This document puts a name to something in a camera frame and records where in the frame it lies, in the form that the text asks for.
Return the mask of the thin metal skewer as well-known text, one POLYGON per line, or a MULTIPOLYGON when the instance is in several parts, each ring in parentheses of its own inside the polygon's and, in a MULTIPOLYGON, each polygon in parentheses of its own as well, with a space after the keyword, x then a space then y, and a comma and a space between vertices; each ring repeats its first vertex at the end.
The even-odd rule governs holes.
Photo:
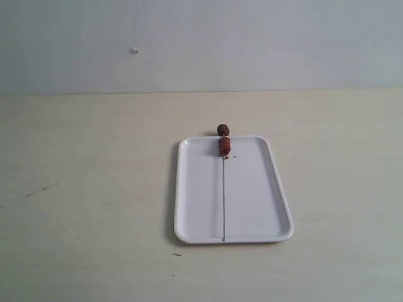
POLYGON ((225 156, 222 157, 222 241, 226 241, 225 229, 225 156))

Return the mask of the white plastic tray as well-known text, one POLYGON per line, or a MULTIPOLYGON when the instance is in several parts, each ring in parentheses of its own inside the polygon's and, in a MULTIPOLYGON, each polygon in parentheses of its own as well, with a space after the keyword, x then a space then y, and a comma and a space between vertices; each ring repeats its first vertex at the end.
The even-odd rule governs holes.
POLYGON ((187 244, 282 242, 293 235, 287 199, 266 139, 233 136, 225 159, 222 241, 222 157, 218 137, 178 145, 173 229, 187 244))

